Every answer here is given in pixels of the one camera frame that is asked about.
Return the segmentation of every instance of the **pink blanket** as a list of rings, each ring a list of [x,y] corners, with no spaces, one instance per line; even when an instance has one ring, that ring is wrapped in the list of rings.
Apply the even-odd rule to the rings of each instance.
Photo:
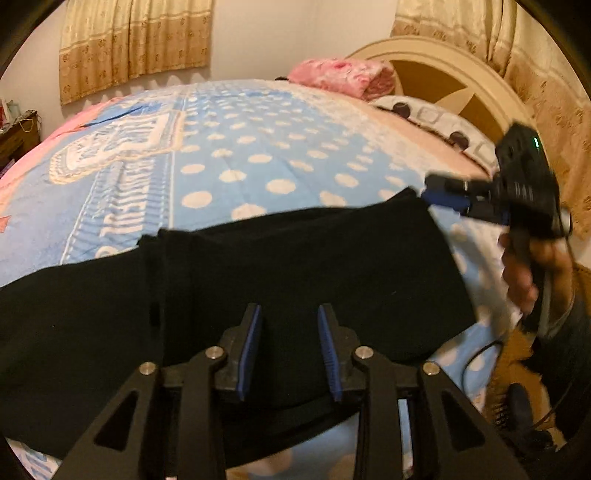
[[[395,71],[389,63],[373,60],[306,60],[289,75],[292,83],[375,100],[392,92]]]

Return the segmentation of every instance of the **person's arm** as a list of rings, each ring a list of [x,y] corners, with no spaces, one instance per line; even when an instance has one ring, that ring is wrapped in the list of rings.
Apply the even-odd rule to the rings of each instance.
[[[504,247],[503,278],[509,285],[508,297],[525,314],[538,297],[530,269],[519,262],[508,235]],[[566,439],[571,438],[591,410],[591,322],[584,302],[574,293],[573,263],[566,242],[532,240],[532,258],[553,274],[551,323],[548,334],[534,342],[534,355],[525,362],[542,375],[550,403],[556,408],[556,425]]]

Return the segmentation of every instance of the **black cloth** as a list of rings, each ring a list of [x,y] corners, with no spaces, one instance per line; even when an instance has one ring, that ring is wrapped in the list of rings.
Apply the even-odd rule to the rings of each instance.
[[[134,368],[188,361],[250,302],[262,305],[264,328],[247,405],[225,413],[229,465],[351,414],[328,395],[319,304],[332,303],[361,342],[405,363],[475,321],[449,247],[412,190],[360,209],[161,231],[134,251],[0,289],[4,434],[63,458]]]
[[[527,465],[533,480],[586,480],[591,470],[591,323],[578,299],[551,340],[536,339],[524,364],[541,374],[556,426],[567,444],[557,453]]]

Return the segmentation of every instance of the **beige curtain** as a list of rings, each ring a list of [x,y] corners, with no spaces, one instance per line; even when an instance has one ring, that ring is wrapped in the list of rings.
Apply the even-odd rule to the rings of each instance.
[[[61,104],[140,75],[209,64],[213,0],[69,0]]]
[[[548,32],[515,0],[400,0],[392,35],[452,43],[489,64],[529,107],[575,231],[591,235],[591,102]]]

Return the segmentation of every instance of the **cable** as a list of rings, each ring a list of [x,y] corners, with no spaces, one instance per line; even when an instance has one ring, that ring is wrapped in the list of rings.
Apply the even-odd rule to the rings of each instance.
[[[564,233],[564,227],[561,226],[561,230],[562,233]],[[579,270],[577,270],[574,266],[576,264],[576,259],[574,257],[574,252],[573,252],[573,247],[570,244],[570,241],[568,239],[567,236],[564,237],[566,240],[566,245],[567,248],[569,249],[569,256],[570,259],[573,263],[573,274],[577,277],[578,280],[578,284],[579,284],[579,288],[581,289],[582,292],[582,296],[583,296],[583,305],[585,306],[585,311],[587,311],[587,297],[586,297],[586,292],[585,292],[585,285],[583,282],[583,277],[581,276],[581,273]],[[579,373],[579,371],[581,370],[582,367],[577,369],[577,374]],[[571,387],[574,384],[574,377],[573,380],[571,380],[568,384],[568,386],[566,387],[566,390],[564,390],[564,393],[562,394],[562,396],[558,399],[558,401],[554,404],[554,406],[552,406],[552,408],[548,411],[548,413],[546,415],[544,415],[539,421],[537,421],[536,423],[534,423],[534,425],[532,426],[532,430],[537,429],[538,427],[540,427],[541,425],[543,425],[553,414],[556,413],[556,410],[558,409],[558,407],[560,407],[560,405],[562,404],[562,402],[564,401],[564,399],[567,397],[567,395],[570,392]]]
[[[504,346],[503,341],[497,339],[497,340],[493,340],[491,343],[489,343],[488,345],[482,347],[480,350],[478,350],[474,355],[472,355],[470,357],[470,359],[468,360],[468,362],[466,363],[466,365],[464,365],[464,369],[462,370],[462,392],[464,393],[464,395],[468,395],[467,391],[466,391],[466,371],[468,370],[468,367],[471,365],[471,363],[476,360],[477,357],[479,357],[480,355],[482,355],[484,352],[486,352],[488,349],[499,345],[499,346]]]

